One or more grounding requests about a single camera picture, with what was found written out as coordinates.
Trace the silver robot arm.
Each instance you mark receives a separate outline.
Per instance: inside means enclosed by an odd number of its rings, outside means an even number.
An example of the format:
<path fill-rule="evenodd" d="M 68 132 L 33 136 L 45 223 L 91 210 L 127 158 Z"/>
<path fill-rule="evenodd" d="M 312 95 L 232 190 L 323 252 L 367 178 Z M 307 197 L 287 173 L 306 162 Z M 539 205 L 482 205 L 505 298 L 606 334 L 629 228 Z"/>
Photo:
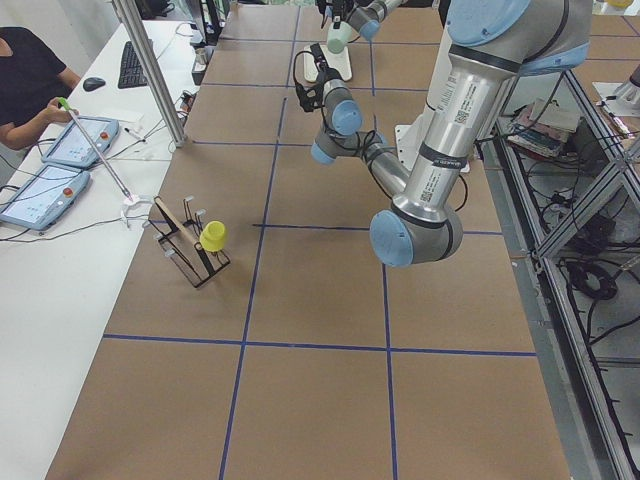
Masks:
<path fill-rule="evenodd" d="M 462 240 L 462 225 L 447 200 L 492 110 L 504 104 L 502 85 L 516 76 L 562 72 L 587 56 L 592 7 L 588 1 L 452 1 L 441 45 L 449 61 L 435 109 L 418 121 L 416 158 L 405 166 L 376 131 L 364 132 L 357 103 L 338 73 L 319 76 L 323 124 L 313 158 L 331 164 L 358 157 L 390 194 L 369 236 L 378 259 L 394 267 L 439 261 Z"/>
<path fill-rule="evenodd" d="M 379 31 L 380 24 L 405 1 L 316 0 L 315 4 L 319 12 L 331 20 L 334 30 L 346 24 L 370 41 Z"/>

